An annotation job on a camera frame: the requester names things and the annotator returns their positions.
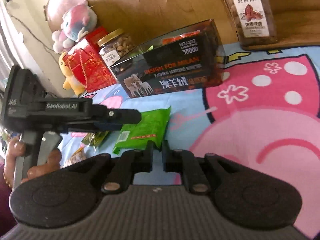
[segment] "pink cartoon pattern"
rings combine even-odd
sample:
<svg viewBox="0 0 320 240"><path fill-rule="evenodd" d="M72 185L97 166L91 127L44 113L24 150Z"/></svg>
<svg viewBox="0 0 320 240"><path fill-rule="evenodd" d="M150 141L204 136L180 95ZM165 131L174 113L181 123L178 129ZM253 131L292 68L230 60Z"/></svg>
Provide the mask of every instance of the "pink cartoon pattern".
<svg viewBox="0 0 320 240"><path fill-rule="evenodd" d="M303 206L295 226L313 238L319 230L319 78L307 55L238 64L224 82L207 88L212 124L190 147L213 152L295 186Z"/></svg>

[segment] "plastic container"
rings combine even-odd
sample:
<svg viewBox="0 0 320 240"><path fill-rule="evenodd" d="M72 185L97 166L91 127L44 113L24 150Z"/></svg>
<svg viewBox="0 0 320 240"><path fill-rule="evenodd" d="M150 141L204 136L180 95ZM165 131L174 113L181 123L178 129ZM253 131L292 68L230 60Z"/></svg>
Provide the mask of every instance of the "plastic container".
<svg viewBox="0 0 320 240"><path fill-rule="evenodd" d="M117 29L98 41L100 55L108 67L126 55L134 44L129 34Z"/></svg>
<svg viewBox="0 0 320 240"><path fill-rule="evenodd" d="M206 20L140 44L109 67L130 98L219 86L225 52Z"/></svg>
<svg viewBox="0 0 320 240"><path fill-rule="evenodd" d="M269 0L226 0L241 46L277 43Z"/></svg>

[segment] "snack bag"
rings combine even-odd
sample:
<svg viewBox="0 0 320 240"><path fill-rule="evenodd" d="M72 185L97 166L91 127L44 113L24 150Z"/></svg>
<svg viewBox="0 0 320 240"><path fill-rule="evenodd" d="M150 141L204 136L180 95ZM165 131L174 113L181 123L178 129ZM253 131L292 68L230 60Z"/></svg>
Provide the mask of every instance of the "snack bag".
<svg viewBox="0 0 320 240"><path fill-rule="evenodd" d="M109 131L88 133L83 139L82 143L88 146L93 146L94 148L99 147L103 140L107 137Z"/></svg>
<svg viewBox="0 0 320 240"><path fill-rule="evenodd" d="M123 125L115 147L114 154L119 154L121 149L144 149L149 140L160 148L165 128L170 118L171 107L141 113L138 124Z"/></svg>
<svg viewBox="0 0 320 240"><path fill-rule="evenodd" d="M78 150L76 150L72 156L67 159L63 165L63 168L70 166L72 164L78 163L80 161L83 161L86 159L85 153L84 153L84 148L80 147Z"/></svg>

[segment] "pink plush toy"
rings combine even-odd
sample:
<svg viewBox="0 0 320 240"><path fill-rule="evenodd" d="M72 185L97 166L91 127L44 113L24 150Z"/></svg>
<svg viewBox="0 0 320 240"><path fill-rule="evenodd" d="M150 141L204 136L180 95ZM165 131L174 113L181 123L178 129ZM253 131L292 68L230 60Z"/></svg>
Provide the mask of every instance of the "pink plush toy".
<svg viewBox="0 0 320 240"><path fill-rule="evenodd" d="M73 6L62 18L61 29L75 42L79 42L85 35L92 32L97 25L97 15L88 6L87 0Z"/></svg>
<svg viewBox="0 0 320 240"><path fill-rule="evenodd" d="M52 33L52 40L55 42L53 45L53 50L55 53L62 53L64 51L68 52L75 42L69 39L64 31L55 31Z"/></svg>

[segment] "human hand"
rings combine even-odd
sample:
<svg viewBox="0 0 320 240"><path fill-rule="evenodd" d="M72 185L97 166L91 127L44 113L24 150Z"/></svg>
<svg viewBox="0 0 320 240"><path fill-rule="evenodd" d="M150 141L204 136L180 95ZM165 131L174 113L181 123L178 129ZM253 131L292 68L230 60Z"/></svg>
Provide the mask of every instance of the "human hand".
<svg viewBox="0 0 320 240"><path fill-rule="evenodd" d="M7 153L4 160L4 175L11 186L13 186L16 158L23 156L25 151L26 145L22 142L19 142L18 137L13 138L8 144ZM23 179L22 183L60 169L60 160L61 152L58 149L53 150L49 154L46 164L34 166L28 170L28 178Z"/></svg>

